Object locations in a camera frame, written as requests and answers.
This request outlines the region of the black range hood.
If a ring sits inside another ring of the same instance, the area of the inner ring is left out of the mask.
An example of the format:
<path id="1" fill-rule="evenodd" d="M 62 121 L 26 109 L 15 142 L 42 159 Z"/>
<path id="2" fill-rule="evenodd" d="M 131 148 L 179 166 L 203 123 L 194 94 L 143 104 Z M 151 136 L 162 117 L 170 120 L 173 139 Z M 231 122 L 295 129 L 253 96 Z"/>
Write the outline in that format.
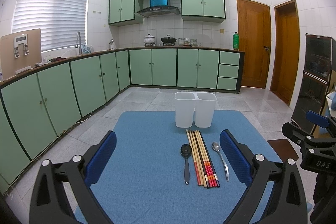
<path id="1" fill-rule="evenodd" d="M 137 12 L 139 15 L 143 16 L 144 18 L 150 18 L 154 16 L 161 16 L 161 15 L 179 15 L 180 10 L 175 6 L 153 6 L 148 7 Z"/>

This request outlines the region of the black chopstick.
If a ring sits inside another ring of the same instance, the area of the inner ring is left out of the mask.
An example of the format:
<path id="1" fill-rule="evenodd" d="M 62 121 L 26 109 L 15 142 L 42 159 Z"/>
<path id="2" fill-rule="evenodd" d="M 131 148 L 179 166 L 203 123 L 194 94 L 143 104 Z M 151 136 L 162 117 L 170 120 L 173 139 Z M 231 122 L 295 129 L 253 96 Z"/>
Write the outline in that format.
<path id="1" fill-rule="evenodd" d="M 219 179 L 218 179 L 218 177 L 217 177 L 217 173 L 216 173 L 216 170 L 215 170 L 215 168 L 214 168 L 213 162 L 212 162 L 212 160 L 211 160 L 211 158 L 210 158 L 210 154 L 209 154 L 208 148 L 207 148 L 207 146 L 206 146 L 206 142 L 204 141 L 201 132 L 198 131 L 198 133 L 199 133 L 199 135 L 200 135 L 200 137 L 201 137 L 201 139 L 202 139 L 203 145 L 204 145 L 204 147 L 205 147 L 205 151 L 206 151 L 206 154 L 207 154 L 207 159 L 208 159 L 208 161 L 209 161 L 209 163 L 210 163 L 210 166 L 211 166 L 211 169 L 212 169 L 212 173 L 213 173 L 213 177 L 214 177 L 213 180 L 216 181 L 217 187 L 219 188 L 221 185 L 220 185 L 220 183 L 219 183 Z"/>

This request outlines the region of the blue table mat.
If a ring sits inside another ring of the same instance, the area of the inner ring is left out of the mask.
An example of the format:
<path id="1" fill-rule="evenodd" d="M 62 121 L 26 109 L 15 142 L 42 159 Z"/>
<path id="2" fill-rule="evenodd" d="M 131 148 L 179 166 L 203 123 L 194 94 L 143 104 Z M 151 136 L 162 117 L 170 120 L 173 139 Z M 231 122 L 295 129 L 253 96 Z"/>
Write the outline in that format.
<path id="1" fill-rule="evenodd" d="M 246 190 L 233 170 L 226 180 L 215 151 L 220 187 L 198 186 L 194 172 L 185 184 L 188 139 L 172 111 L 127 111 L 113 130 L 116 148 L 91 190 L 114 223 L 223 223 Z"/>

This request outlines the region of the silver metal spoon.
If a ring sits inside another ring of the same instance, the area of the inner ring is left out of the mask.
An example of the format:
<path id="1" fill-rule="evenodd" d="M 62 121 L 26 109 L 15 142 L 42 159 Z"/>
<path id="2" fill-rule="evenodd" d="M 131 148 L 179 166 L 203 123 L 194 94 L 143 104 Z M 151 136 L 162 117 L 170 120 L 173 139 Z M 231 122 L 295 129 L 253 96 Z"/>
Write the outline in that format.
<path id="1" fill-rule="evenodd" d="M 220 159 L 222 161 L 223 168 L 224 168 L 224 173 L 225 173 L 225 176 L 226 176 L 226 180 L 229 181 L 230 180 L 229 169 L 228 169 L 228 165 L 227 165 L 226 161 L 224 160 L 223 155 L 221 154 L 221 146 L 220 146 L 220 144 L 217 143 L 217 142 L 215 142 L 215 141 L 213 141 L 212 142 L 212 148 L 219 155 L 219 157 L 220 157 Z"/>

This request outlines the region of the brown wooden door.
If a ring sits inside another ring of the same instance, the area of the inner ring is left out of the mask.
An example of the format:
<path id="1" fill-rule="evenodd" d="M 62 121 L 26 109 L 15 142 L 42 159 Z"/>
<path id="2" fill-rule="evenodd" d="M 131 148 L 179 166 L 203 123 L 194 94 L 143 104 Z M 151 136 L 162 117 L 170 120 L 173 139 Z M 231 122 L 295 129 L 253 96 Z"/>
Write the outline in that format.
<path id="1" fill-rule="evenodd" d="M 239 50 L 245 53 L 241 84 L 266 87 L 270 61 L 270 7 L 250 0 L 237 0 Z"/>
<path id="2" fill-rule="evenodd" d="M 289 105 L 299 62 L 299 18 L 296 0 L 276 6 L 274 12 L 276 46 L 270 90 Z"/>

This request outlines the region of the chrome sink faucet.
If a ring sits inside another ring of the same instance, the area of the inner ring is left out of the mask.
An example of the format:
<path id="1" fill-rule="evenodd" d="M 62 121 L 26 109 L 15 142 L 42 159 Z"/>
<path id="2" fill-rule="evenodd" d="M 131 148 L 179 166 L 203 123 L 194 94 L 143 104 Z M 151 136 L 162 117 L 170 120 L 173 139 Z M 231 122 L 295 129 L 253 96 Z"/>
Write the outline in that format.
<path id="1" fill-rule="evenodd" d="M 79 51 L 79 55 L 82 55 L 82 48 L 81 48 L 81 34 L 80 34 L 79 31 L 78 31 L 77 34 L 76 34 L 76 45 L 75 45 L 75 48 L 78 49 L 78 51 Z"/>

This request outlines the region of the black wok pan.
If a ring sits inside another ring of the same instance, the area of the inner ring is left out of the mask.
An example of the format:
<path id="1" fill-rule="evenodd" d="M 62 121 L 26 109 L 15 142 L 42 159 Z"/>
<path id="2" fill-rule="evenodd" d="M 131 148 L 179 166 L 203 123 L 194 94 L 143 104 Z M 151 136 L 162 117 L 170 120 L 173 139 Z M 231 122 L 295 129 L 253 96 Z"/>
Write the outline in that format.
<path id="1" fill-rule="evenodd" d="M 177 41 L 176 38 L 172 37 L 171 35 L 166 35 L 165 37 L 161 38 L 161 42 L 163 46 L 175 46 L 175 42 Z"/>

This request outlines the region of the cardboard box with labels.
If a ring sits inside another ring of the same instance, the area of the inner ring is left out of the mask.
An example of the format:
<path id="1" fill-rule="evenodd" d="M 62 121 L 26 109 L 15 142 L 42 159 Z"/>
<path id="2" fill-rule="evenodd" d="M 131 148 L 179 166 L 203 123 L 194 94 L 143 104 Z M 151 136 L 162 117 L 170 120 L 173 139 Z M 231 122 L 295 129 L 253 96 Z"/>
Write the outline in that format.
<path id="1" fill-rule="evenodd" d="M 41 29 L 1 37 L 1 79 L 7 80 L 42 61 Z"/>

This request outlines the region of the red orange patterned chopstick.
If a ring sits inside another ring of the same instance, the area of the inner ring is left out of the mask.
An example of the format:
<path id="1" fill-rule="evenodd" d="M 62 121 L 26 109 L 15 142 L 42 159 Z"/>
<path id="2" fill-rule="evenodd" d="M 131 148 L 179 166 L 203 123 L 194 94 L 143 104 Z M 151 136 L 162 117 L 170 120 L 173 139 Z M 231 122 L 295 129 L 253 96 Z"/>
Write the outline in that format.
<path id="1" fill-rule="evenodd" d="M 205 146 L 204 146 L 204 143 L 202 141 L 200 132 L 196 131 L 195 132 L 195 136 L 197 137 L 198 144 L 199 144 L 200 149 L 201 149 L 203 164 L 205 166 L 205 170 L 206 170 L 206 173 L 207 173 L 207 178 L 208 178 L 208 181 L 209 181 L 209 186 L 210 186 L 210 188 L 212 188 L 214 186 L 214 184 L 213 184 L 213 180 L 212 180 L 212 177 L 211 177 L 211 174 L 210 174 L 210 169 L 209 169 L 209 165 L 208 165 L 208 162 L 207 162 L 207 156 L 206 156 Z"/>

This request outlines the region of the red-end bamboo chopstick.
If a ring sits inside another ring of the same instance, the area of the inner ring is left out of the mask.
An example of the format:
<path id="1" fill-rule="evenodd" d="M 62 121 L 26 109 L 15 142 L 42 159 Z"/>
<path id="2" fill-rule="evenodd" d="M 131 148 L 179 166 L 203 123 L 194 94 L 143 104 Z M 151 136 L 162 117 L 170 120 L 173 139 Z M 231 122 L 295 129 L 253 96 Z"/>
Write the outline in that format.
<path id="1" fill-rule="evenodd" d="M 195 153 L 194 153 L 193 141 L 191 139 L 191 135 L 190 135 L 190 132 L 189 132 L 188 129 L 186 129 L 186 133 L 187 133 L 187 137 L 188 137 L 188 140 L 189 140 L 189 145 L 191 146 L 191 153 L 192 153 L 192 157 L 193 157 L 193 162 L 194 162 L 194 168 L 195 168 L 195 175 L 196 175 L 196 178 L 197 178 L 197 183 L 198 183 L 198 186 L 202 186 L 203 184 L 202 184 L 201 179 L 199 177 L 197 160 L 196 160 Z"/>

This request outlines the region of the white cooking pot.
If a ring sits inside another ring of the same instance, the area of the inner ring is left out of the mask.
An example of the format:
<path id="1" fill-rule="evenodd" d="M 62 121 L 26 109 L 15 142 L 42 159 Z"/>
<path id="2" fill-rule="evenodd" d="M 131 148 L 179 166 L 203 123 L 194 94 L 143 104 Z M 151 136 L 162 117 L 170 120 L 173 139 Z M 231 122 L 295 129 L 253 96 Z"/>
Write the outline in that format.
<path id="1" fill-rule="evenodd" d="M 146 47 L 155 46 L 155 36 L 147 34 L 146 36 L 143 37 L 143 43 Z"/>

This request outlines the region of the plain bamboo chopstick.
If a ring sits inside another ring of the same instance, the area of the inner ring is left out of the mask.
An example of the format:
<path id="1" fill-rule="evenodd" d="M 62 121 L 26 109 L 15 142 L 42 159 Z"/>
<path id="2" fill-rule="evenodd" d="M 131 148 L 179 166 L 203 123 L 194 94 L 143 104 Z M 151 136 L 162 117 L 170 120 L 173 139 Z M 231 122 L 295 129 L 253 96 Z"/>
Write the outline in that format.
<path id="1" fill-rule="evenodd" d="M 203 158 L 202 158 L 201 148 L 200 148 L 198 140 L 197 140 L 196 131 L 193 131 L 193 137 L 195 139 L 196 147 L 197 147 L 197 150 L 198 150 L 198 158 L 199 158 L 199 162 L 200 162 L 200 165 L 201 165 L 202 179 L 204 181 L 204 187 L 208 188 L 209 186 L 208 186 L 207 174 L 206 174 L 206 170 L 205 170 L 205 166 L 204 166 L 204 162 L 203 162 Z"/>
<path id="2" fill-rule="evenodd" d="M 194 138 L 194 132 L 191 131 L 191 130 L 190 130 L 190 137 L 191 137 L 191 141 L 193 143 L 193 151 L 194 151 L 194 154 L 195 154 L 195 161 L 197 163 L 199 182 L 200 182 L 202 187 L 205 187 L 206 184 L 205 184 L 205 181 L 204 181 L 204 178 L 203 178 L 203 173 L 202 173 L 202 170 L 201 170 L 201 162 L 199 161 L 199 154 L 198 154 L 198 149 L 197 149 L 197 145 L 196 145 L 195 138 Z"/>

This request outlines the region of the black plastic spoon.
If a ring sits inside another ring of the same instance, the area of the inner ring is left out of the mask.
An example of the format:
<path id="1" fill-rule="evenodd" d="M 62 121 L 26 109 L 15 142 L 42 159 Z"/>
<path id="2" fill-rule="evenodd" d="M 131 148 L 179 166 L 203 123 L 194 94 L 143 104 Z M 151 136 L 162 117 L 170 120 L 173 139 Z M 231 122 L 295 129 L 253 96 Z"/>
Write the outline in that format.
<path id="1" fill-rule="evenodd" d="M 190 182 L 189 157 L 192 154 L 191 146 L 189 144 L 183 144 L 181 146 L 180 153 L 185 159 L 184 179 L 185 179 L 185 184 L 188 185 Z"/>

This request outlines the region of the brown stool seat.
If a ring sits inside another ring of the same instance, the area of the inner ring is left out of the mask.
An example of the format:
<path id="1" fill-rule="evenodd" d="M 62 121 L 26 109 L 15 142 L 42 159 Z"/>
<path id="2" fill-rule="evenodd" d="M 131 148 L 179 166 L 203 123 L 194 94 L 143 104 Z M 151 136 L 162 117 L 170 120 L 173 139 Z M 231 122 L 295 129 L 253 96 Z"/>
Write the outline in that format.
<path id="1" fill-rule="evenodd" d="M 288 139 L 273 139 L 268 140 L 267 142 L 283 162 L 288 159 L 293 159 L 294 161 L 298 160 L 299 156 L 289 143 Z"/>

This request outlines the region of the green lower kitchen cabinets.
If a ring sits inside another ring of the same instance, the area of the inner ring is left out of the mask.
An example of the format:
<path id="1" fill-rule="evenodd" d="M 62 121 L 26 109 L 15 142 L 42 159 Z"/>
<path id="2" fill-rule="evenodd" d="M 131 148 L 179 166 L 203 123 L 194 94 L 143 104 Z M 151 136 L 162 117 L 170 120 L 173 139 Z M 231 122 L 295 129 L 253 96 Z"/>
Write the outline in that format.
<path id="1" fill-rule="evenodd" d="M 239 92 L 242 51 L 119 49 L 64 59 L 1 84 L 1 192 L 76 122 L 130 86 Z"/>

